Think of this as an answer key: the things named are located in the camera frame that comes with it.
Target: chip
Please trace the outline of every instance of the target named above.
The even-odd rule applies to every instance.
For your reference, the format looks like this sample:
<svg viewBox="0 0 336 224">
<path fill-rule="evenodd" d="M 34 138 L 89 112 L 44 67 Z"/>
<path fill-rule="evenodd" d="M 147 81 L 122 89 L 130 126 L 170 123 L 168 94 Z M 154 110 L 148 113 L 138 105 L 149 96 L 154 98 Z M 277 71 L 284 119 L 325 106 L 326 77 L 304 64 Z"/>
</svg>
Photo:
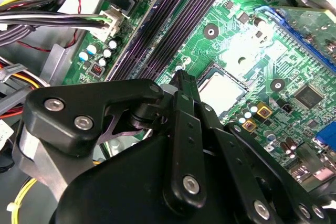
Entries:
<svg viewBox="0 0 336 224">
<path fill-rule="evenodd" d="M 294 97 L 308 110 L 314 108 L 324 98 L 324 96 L 312 86 L 303 86 Z"/>
<path fill-rule="evenodd" d="M 242 13 L 241 16 L 238 18 L 238 20 L 243 23 L 246 24 L 250 19 L 250 16 L 248 16 L 246 13 Z"/>
<path fill-rule="evenodd" d="M 230 10 L 234 6 L 234 3 L 232 1 L 229 1 L 226 3 L 225 7 Z"/>
<path fill-rule="evenodd" d="M 315 120 L 309 120 L 307 126 L 310 127 L 311 129 L 315 128 L 318 125 L 318 122 L 316 122 Z"/>
<path fill-rule="evenodd" d="M 209 104 L 220 118 L 247 93 L 242 83 L 215 63 L 202 74 L 198 90 L 201 101 Z"/>
</svg>

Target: expansion slot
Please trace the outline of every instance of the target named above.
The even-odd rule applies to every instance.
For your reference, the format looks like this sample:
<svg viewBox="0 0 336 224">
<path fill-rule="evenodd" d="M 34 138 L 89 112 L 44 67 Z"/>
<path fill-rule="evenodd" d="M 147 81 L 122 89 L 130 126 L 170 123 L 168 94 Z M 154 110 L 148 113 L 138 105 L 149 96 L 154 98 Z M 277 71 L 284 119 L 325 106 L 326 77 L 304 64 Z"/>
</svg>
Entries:
<svg viewBox="0 0 336 224">
<path fill-rule="evenodd" d="M 137 78 L 156 80 L 216 0 L 188 0 L 145 62 Z"/>
<path fill-rule="evenodd" d="M 129 75 L 146 56 L 147 49 L 156 38 L 165 22 L 173 14 L 181 0 L 161 0 L 150 20 L 139 30 L 137 36 L 121 56 L 122 62 L 109 80 L 128 79 Z"/>
</svg>

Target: white wire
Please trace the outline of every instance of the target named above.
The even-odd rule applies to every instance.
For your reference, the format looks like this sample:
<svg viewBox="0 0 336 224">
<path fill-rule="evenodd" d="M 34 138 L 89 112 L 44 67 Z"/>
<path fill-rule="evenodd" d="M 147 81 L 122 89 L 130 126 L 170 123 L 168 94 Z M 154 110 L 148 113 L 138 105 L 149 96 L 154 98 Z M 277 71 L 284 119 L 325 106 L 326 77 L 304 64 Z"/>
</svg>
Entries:
<svg viewBox="0 0 336 224">
<path fill-rule="evenodd" d="M 52 15 L 52 14 L 18 14 L 18 15 L 0 15 L 0 20 L 5 19 L 23 19 L 23 18 L 99 18 L 103 17 L 97 14 L 64 14 L 64 15 Z"/>
<path fill-rule="evenodd" d="M 9 60 L 5 59 L 2 56 L 0 56 L 0 60 L 4 63 L 8 64 L 8 65 L 13 65 L 13 63 L 11 63 Z M 46 81 L 44 81 L 40 77 L 37 77 L 33 73 L 29 72 L 28 70 L 24 70 L 23 73 L 25 73 L 25 74 L 29 75 L 30 77 L 32 77 L 33 79 L 37 80 L 39 83 L 42 84 L 43 87 L 50 87 L 50 84 L 48 84 Z"/>
</svg>

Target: power connector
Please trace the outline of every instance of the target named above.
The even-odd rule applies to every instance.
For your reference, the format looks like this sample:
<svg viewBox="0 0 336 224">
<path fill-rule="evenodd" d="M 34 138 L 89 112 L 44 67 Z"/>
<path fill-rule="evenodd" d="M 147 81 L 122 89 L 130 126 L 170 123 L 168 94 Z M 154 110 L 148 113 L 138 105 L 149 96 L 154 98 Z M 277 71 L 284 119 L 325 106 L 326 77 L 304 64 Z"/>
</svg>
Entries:
<svg viewBox="0 0 336 224">
<path fill-rule="evenodd" d="M 105 42 L 109 36 L 113 37 L 119 31 L 119 25 L 123 19 L 123 15 L 115 9 L 102 10 L 99 15 L 102 15 L 111 21 L 105 21 L 104 23 L 106 24 L 106 27 L 99 30 L 91 30 L 90 33 L 102 42 Z"/>
</svg>

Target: red wire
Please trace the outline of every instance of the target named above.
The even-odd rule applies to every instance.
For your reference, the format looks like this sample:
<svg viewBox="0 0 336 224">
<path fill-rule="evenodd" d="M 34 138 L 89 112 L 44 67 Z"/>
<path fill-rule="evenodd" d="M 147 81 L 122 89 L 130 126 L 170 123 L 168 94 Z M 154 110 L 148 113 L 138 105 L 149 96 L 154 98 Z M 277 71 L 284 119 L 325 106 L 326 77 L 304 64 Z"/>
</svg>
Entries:
<svg viewBox="0 0 336 224">
<path fill-rule="evenodd" d="M 0 119 L 9 118 L 11 116 L 20 115 L 20 114 L 22 114 L 22 111 L 9 113 L 9 114 L 3 114 L 3 115 L 0 115 Z"/>
</svg>

